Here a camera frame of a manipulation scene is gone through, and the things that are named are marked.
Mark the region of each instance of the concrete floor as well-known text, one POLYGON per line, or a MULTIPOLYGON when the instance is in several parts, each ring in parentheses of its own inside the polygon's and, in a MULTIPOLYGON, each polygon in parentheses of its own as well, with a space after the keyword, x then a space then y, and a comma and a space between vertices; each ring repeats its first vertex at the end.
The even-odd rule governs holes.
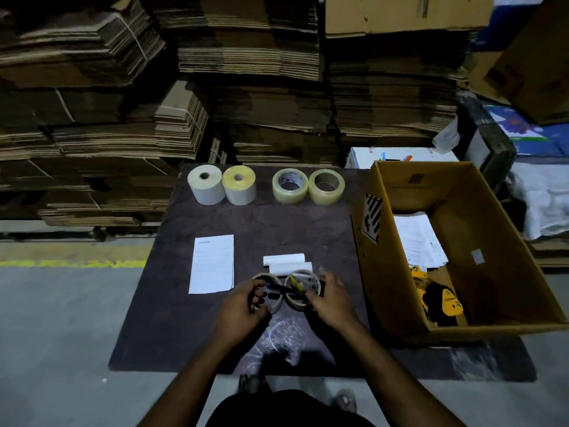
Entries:
MULTIPOLYGON (((134 426, 174 375, 109 372, 107 362, 141 268, 0 267, 0 425, 134 426)), ((548 276, 569 314, 569 275, 548 276)), ((535 383, 423 381, 469 426, 566 426, 569 333, 524 337, 535 383)), ((326 400, 341 388, 359 412, 387 425, 362 380, 270 377, 274 390, 298 388, 326 400)), ((237 388, 218 376, 200 419, 237 388)))

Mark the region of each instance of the workbench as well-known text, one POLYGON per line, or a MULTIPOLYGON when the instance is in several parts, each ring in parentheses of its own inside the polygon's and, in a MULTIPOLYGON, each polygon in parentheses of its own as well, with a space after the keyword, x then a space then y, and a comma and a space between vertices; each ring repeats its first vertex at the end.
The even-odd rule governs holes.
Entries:
MULTIPOLYGON (((350 204, 362 193, 367 171, 338 170, 345 192, 336 204, 323 207, 308 196, 297 205, 278 203, 272 178, 281 168, 252 166, 257 197, 238 207, 226 199, 199 204, 187 183, 196 166, 187 164, 180 173, 110 358, 111 370, 178 372, 209 337, 227 293, 188 294, 196 237, 234 235, 236 285, 267 271, 263 256, 304 253, 316 272, 330 270, 345 283, 359 319, 367 328, 372 322, 374 335, 381 336, 372 309, 366 308, 350 219, 350 204)), ((219 166, 222 171, 229 167, 219 166)), ((316 170, 300 169, 307 176, 316 170)), ((392 353, 421 379, 536 378, 518 337, 461 347, 394 346, 392 353)), ((233 351, 220 373, 362 376, 353 354, 333 331, 314 313, 295 311, 286 302, 266 329, 233 351)))

